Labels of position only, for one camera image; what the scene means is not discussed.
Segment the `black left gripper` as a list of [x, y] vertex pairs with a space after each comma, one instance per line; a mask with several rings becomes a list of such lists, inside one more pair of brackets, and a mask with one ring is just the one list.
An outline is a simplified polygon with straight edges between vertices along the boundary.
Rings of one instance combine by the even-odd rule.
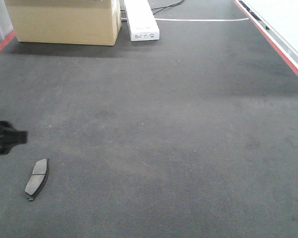
[[[13, 126], [11, 123], [9, 123], [8, 121], [0, 121], [0, 155], [7, 155], [12, 147], [11, 146], [7, 146], [3, 144], [3, 130], [5, 128], [8, 129], [12, 129]], [[15, 140], [14, 143], [15, 144], [26, 144], [27, 143], [27, 137], [28, 137], [28, 132], [27, 131], [15, 131], [14, 132], [15, 135]]]

